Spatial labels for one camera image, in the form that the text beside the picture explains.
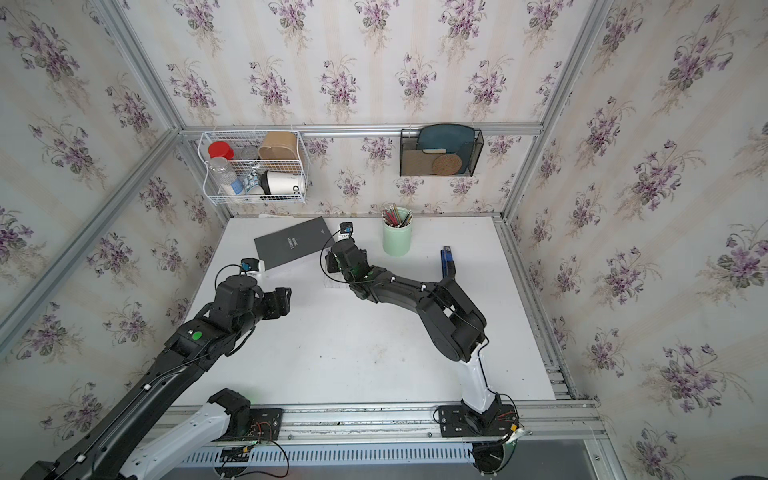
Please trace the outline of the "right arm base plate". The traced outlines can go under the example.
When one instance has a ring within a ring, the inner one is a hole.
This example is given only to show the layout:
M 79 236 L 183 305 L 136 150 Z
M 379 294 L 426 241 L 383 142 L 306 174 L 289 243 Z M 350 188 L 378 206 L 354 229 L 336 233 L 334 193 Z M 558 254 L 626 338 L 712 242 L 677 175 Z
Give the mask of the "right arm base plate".
M 442 438 L 503 437 L 519 428 L 512 405 L 500 404 L 478 414 L 464 404 L 441 405 L 433 412 Z

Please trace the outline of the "clear acrylic lipstick organizer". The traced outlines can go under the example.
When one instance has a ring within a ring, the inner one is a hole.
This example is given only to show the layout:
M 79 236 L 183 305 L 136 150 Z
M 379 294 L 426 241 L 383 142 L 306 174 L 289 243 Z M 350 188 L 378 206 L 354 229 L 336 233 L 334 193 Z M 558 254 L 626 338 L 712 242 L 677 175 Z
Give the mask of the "clear acrylic lipstick organizer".
M 323 285 L 326 289 L 347 289 L 348 285 L 341 273 L 327 273 L 322 275 Z

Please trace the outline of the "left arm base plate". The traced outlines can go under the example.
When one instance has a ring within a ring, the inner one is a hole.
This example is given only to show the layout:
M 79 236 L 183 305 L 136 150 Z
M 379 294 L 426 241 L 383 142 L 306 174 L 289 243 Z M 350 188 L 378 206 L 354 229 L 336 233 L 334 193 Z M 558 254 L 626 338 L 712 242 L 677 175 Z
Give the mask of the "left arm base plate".
M 257 443 L 277 440 L 280 434 L 284 410 L 282 408 L 254 408 L 248 413 L 236 413 L 216 441 L 254 441 Z

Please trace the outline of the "dark grey book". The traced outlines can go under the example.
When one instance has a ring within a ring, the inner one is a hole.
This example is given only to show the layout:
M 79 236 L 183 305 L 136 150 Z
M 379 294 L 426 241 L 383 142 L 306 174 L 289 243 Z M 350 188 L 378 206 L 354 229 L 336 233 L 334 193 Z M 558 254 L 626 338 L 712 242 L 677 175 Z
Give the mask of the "dark grey book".
M 254 239 L 259 270 L 288 270 L 299 262 L 317 260 L 331 244 L 335 231 L 316 217 Z

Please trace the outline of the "clear plastic bottle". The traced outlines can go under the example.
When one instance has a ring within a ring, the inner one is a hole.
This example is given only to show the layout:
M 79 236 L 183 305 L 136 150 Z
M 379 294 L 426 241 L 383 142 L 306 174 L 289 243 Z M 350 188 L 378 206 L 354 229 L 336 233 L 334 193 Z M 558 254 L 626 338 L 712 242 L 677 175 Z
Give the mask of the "clear plastic bottle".
M 240 177 L 225 157 L 211 158 L 209 167 L 211 174 L 219 184 L 222 195 L 239 196 L 244 193 L 244 186 Z

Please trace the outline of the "green pen cup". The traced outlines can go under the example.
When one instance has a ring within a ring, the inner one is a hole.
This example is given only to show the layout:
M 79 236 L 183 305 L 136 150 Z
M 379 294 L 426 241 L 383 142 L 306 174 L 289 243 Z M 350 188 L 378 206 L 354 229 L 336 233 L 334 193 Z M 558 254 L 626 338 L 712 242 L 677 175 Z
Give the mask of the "green pen cup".
M 411 247 L 412 212 L 400 206 L 386 207 L 382 214 L 384 251 L 393 257 L 406 255 Z

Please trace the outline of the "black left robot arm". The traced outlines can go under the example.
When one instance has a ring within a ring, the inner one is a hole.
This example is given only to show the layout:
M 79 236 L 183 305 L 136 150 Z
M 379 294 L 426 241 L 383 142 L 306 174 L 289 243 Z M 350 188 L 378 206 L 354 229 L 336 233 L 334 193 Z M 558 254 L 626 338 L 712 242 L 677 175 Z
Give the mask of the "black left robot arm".
M 251 403 L 225 388 L 192 419 L 164 437 L 139 445 L 168 408 L 221 358 L 242 347 L 262 320 L 290 312 L 292 290 L 265 292 L 255 278 L 232 275 L 165 342 L 161 353 L 117 405 L 74 446 L 54 461 L 37 461 L 25 479 L 158 479 L 202 445 L 228 430 L 243 435 Z

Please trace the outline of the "white black cylinder device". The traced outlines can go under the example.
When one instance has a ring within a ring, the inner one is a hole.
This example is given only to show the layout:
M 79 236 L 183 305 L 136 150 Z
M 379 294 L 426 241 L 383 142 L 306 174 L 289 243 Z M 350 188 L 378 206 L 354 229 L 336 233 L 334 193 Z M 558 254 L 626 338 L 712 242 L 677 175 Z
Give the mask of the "white black cylinder device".
M 263 192 L 270 196 L 304 195 L 306 181 L 301 175 L 268 170 L 260 176 Z

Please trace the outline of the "brown cardboard box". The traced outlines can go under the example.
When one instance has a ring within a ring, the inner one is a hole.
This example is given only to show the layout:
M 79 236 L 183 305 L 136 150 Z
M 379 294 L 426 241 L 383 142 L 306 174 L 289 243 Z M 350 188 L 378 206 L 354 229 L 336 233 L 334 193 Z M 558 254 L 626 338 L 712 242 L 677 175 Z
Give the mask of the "brown cardboard box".
M 290 131 L 269 131 L 258 148 L 262 160 L 299 160 L 298 137 Z

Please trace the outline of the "red lid jar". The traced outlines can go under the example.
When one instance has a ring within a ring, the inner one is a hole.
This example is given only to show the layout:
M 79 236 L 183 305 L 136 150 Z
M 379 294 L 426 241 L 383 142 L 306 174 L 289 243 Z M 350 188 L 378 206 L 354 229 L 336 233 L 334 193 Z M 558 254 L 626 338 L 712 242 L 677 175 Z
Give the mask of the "red lid jar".
M 207 148 L 207 153 L 211 159 L 224 158 L 227 161 L 231 161 L 235 157 L 233 148 L 225 141 L 211 143 Z

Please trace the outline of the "black mesh wall holder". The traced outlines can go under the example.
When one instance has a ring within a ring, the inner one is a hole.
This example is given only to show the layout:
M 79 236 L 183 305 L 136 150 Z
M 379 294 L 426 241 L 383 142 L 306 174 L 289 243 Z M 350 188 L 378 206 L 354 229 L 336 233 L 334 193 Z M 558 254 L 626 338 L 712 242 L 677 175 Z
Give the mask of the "black mesh wall holder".
M 475 143 L 466 173 L 458 173 L 454 176 L 435 176 L 431 172 L 432 162 L 438 155 L 446 153 L 444 149 L 417 149 L 417 138 L 422 128 L 424 127 L 403 129 L 400 132 L 399 174 L 401 177 L 472 177 L 474 175 L 485 144 L 484 135 L 480 129 L 472 127 L 475 130 Z

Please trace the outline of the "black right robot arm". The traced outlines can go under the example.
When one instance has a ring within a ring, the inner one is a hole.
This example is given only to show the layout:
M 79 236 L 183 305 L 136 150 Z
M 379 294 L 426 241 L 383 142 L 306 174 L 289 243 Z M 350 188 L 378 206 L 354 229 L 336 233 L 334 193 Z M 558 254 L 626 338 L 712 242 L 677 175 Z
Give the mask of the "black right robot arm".
M 501 415 L 502 395 L 488 385 L 482 349 L 489 344 L 487 320 L 452 277 L 422 282 L 368 263 L 367 251 L 348 237 L 321 255 L 321 271 L 363 301 L 415 313 L 438 352 L 458 366 L 465 421 L 479 430 Z

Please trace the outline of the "round cork coaster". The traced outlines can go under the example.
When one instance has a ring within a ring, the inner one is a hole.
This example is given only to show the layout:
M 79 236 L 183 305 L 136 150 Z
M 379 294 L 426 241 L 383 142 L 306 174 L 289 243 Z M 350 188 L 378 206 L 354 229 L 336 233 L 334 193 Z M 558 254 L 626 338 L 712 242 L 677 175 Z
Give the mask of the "round cork coaster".
M 462 159 L 456 154 L 438 155 L 431 165 L 431 172 L 435 176 L 454 176 L 459 173 L 463 165 Z

